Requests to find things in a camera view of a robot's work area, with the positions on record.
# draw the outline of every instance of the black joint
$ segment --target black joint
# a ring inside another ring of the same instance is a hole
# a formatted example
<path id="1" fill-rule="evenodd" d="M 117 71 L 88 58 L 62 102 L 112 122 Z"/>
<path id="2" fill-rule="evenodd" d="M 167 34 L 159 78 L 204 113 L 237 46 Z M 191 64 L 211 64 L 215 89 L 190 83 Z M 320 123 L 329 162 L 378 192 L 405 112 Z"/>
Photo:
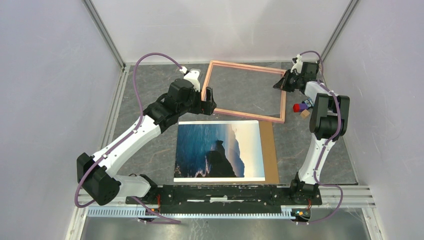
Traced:
<path id="1" fill-rule="evenodd" d="M 85 152 L 76 159 L 76 175 L 78 183 L 87 170 L 94 164 L 93 157 Z M 95 166 L 82 184 L 82 188 L 100 205 L 112 201 L 120 190 L 121 182 L 110 177 L 106 169 Z"/>
<path id="2" fill-rule="evenodd" d="M 337 141 L 340 136 L 346 133 L 348 128 L 349 105 L 348 96 L 337 96 L 338 106 L 340 108 L 341 127 L 333 141 Z M 317 140 L 329 139 L 334 135 L 338 128 L 338 116 L 328 115 L 328 111 L 337 113 L 336 102 L 333 96 L 325 93 L 318 93 L 315 98 L 314 107 L 309 121 L 309 131 L 315 134 Z"/>
<path id="3" fill-rule="evenodd" d="M 290 197 L 298 204 L 304 203 L 307 199 L 314 199 L 317 197 L 318 183 L 308 184 L 299 179 L 299 172 L 290 183 Z"/>
<path id="4" fill-rule="evenodd" d="M 146 195 L 144 195 L 143 197 L 139 197 L 139 200 L 142 201 L 145 204 L 157 204 L 158 198 L 159 198 L 159 195 L 160 195 L 160 193 L 159 193 L 160 189 L 158 188 L 158 185 L 145 174 L 140 174 L 139 176 L 144 178 L 148 182 L 148 184 L 150 185 L 150 189 L 148 190 Z M 139 203 L 137 203 L 137 201 L 135 201 L 130 196 L 128 196 L 125 199 L 125 203 L 126 204 L 139 204 Z"/>
<path id="5" fill-rule="evenodd" d="M 206 101 L 202 101 L 201 92 L 196 91 L 190 81 L 179 78 L 170 84 L 167 93 L 145 109 L 144 115 L 151 117 L 163 133 L 183 114 L 211 115 L 216 106 L 210 87 L 206 88 Z"/>
<path id="6" fill-rule="evenodd" d="M 296 89 L 305 94 L 306 84 L 317 80 L 319 65 L 315 62 L 303 62 L 302 70 L 297 73 L 296 69 L 291 72 L 288 69 L 279 82 L 274 84 L 273 88 L 286 92 L 294 92 Z"/>

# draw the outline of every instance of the gray marble floor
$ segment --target gray marble floor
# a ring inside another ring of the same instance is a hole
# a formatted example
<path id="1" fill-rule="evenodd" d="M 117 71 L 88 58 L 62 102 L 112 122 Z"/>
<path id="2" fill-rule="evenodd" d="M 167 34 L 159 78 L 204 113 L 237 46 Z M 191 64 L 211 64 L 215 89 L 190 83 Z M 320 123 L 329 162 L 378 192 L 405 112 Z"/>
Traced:
<path id="1" fill-rule="evenodd" d="M 258 66 L 274 66 L 275 63 L 248 63 Z M 208 64 L 185 64 L 188 69 L 200 69 L 200 86 L 205 80 Z M 291 68 L 291 63 L 281 63 L 282 69 Z M 139 116 L 139 107 L 133 89 L 133 68 L 126 82 L 124 95 L 116 122 L 114 138 L 122 134 Z M 170 83 L 182 75 L 175 65 L 141 65 L 137 69 L 136 84 L 144 107 L 154 102 L 168 91 Z M 232 98 L 243 96 L 232 95 Z M 293 104 L 302 102 L 306 97 L 299 91 L 287 93 L 286 116 L 284 124 L 273 124 L 278 173 L 281 184 L 290 184 L 296 172 L 305 161 L 311 142 L 309 118 L 302 119 L 293 112 Z M 180 121 L 243 120 L 245 118 L 222 114 L 211 116 L 185 114 Z M 146 174 L 157 184 L 173 184 L 175 151 L 177 144 L 177 125 L 171 126 L 160 136 L 143 146 L 119 170 L 120 175 Z M 323 183 L 354 184 L 354 171 L 349 160 L 343 139 L 331 149 L 321 173 Z"/>

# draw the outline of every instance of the wooden block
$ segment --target wooden block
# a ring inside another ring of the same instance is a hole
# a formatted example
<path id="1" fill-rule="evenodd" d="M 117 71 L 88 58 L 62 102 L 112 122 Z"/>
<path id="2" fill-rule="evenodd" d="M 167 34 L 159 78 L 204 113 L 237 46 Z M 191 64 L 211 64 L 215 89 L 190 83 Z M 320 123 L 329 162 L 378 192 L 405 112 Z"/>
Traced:
<path id="1" fill-rule="evenodd" d="M 301 113 L 300 113 L 300 116 L 303 118 L 303 119 L 305 119 L 305 118 L 307 118 L 308 116 L 309 116 L 309 111 L 308 110 L 303 110 Z"/>

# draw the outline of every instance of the small cube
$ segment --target small cube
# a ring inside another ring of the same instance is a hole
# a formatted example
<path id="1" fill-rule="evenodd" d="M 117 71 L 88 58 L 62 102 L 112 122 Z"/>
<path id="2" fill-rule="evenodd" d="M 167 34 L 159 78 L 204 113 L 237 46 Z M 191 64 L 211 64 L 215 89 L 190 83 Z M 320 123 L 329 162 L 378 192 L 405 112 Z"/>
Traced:
<path id="1" fill-rule="evenodd" d="M 293 105 L 293 112 L 295 113 L 300 113 L 306 109 L 308 109 L 308 105 L 305 103 L 296 103 L 295 105 Z"/>
<path id="2" fill-rule="evenodd" d="M 308 116 L 309 116 L 309 111 L 308 110 L 303 110 L 301 113 L 300 113 L 300 116 L 303 118 L 303 119 L 305 119 L 305 118 L 307 118 Z"/>
<path id="3" fill-rule="evenodd" d="M 310 98 L 303 100 L 302 103 L 307 105 L 307 109 L 311 109 L 314 107 L 314 101 L 312 101 L 312 99 Z"/>

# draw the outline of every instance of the white wall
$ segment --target white wall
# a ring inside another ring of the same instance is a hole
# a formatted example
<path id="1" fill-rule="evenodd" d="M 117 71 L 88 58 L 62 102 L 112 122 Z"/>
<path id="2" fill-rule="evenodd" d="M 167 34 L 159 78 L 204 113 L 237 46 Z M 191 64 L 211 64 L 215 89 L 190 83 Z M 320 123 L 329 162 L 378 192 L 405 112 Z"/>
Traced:
<path id="1" fill-rule="evenodd" d="M 360 1 L 325 61 L 350 97 L 345 141 L 388 239 L 422 239 L 424 1 Z"/>
<path id="2" fill-rule="evenodd" d="M 1 1 L 0 239 L 65 237 L 119 73 L 82 1 Z"/>
<path id="3" fill-rule="evenodd" d="M 291 60 L 322 51 L 349 0 L 93 0 L 127 63 Z M 166 62 L 149 57 L 147 62 Z"/>

